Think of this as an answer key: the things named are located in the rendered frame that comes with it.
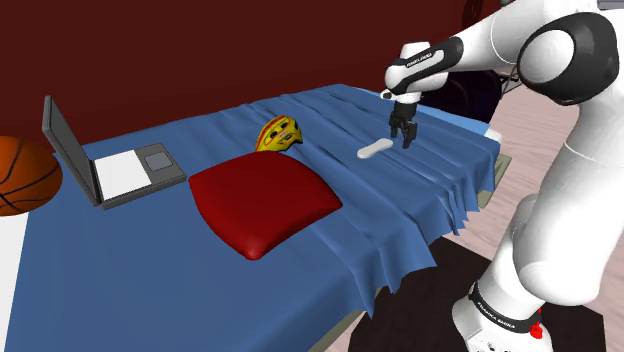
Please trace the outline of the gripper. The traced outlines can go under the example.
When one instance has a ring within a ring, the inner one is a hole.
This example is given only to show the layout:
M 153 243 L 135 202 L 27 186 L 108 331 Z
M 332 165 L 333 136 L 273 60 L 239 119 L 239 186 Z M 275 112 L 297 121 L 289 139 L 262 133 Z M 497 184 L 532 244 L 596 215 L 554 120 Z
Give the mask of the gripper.
M 402 129 L 404 137 L 403 148 L 408 148 L 417 136 L 418 124 L 412 123 L 412 118 L 415 116 L 416 110 L 417 103 L 394 102 L 389 121 L 390 133 L 391 137 L 395 138 L 398 134 L 398 129 Z

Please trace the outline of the white remote control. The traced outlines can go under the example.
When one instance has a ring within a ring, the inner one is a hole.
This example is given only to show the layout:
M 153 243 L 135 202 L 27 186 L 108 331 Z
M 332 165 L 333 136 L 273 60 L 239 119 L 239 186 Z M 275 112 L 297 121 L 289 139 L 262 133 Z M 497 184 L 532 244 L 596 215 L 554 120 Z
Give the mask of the white remote control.
M 388 138 L 380 138 L 377 141 L 360 148 L 357 151 L 357 157 L 359 159 L 368 159 L 374 156 L 380 151 L 387 150 L 393 146 L 393 141 Z

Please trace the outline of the yellow and red helmet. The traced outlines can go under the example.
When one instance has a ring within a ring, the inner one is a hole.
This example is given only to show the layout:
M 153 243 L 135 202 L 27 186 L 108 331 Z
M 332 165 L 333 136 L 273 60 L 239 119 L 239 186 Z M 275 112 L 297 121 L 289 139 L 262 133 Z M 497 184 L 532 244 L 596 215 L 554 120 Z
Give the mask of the yellow and red helmet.
M 298 122 L 290 116 L 280 115 L 262 128 L 255 151 L 287 151 L 293 144 L 302 143 L 302 131 Z

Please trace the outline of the red pillow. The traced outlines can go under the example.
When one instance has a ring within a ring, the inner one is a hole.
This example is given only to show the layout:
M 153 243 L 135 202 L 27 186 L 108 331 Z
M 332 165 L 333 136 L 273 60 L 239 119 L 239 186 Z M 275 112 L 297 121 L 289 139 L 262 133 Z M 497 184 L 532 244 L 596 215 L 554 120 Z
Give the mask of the red pillow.
M 188 179 L 210 229 L 248 260 L 258 260 L 291 236 L 342 208 L 311 168 L 283 153 L 252 152 Z

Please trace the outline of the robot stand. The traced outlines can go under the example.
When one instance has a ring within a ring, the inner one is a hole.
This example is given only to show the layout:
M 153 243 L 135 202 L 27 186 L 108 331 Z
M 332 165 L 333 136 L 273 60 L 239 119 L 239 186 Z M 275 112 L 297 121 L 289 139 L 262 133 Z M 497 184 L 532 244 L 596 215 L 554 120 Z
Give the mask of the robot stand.
M 395 293 L 382 289 L 374 314 L 363 316 L 353 331 L 348 352 L 467 352 L 452 306 L 490 261 L 444 237 L 429 249 L 437 265 L 404 276 Z M 545 304 L 542 318 L 554 352 L 607 352 L 601 314 Z

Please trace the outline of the grey open laptop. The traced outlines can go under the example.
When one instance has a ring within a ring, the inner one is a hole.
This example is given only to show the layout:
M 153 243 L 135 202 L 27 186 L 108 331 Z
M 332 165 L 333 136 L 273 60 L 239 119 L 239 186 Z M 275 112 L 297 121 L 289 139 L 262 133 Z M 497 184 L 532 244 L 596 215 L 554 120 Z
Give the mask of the grey open laptop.
M 42 132 L 90 203 L 104 210 L 187 179 L 161 143 L 90 159 L 50 95 L 44 98 Z

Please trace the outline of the bed with blue cover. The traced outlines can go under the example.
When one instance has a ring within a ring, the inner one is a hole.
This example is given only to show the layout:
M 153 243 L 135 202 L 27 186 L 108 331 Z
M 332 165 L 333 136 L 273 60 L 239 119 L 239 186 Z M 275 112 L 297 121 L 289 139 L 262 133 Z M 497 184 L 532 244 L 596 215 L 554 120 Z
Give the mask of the bed with blue cover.
M 162 143 L 187 174 L 253 150 L 294 117 L 289 155 L 342 200 L 333 214 L 250 261 L 207 226 L 179 184 L 103 210 L 66 177 L 30 213 L 5 352 L 307 352 L 378 288 L 433 264 L 494 186 L 499 144 L 420 108 L 418 135 L 368 159 L 392 105 L 342 84 L 285 94 L 87 146 L 106 156 Z

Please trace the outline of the orange basketball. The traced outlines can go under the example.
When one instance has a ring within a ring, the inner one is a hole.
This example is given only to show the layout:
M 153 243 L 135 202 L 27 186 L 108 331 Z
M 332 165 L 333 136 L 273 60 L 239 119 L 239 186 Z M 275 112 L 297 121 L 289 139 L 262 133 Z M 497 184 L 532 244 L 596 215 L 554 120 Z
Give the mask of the orange basketball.
M 58 160 L 37 143 L 0 136 L 0 217 L 35 210 L 62 185 Z

